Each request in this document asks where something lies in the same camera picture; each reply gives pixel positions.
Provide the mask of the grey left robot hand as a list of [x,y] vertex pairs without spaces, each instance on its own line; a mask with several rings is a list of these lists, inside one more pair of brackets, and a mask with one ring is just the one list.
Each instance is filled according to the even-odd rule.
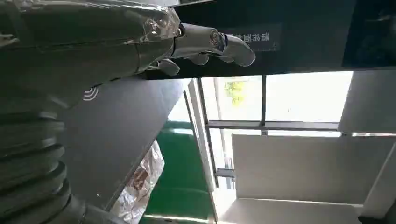
[[255,53],[240,38],[182,23],[171,7],[130,0],[3,0],[0,113],[52,112],[90,88],[146,70],[176,75],[173,58],[209,56],[242,67]]

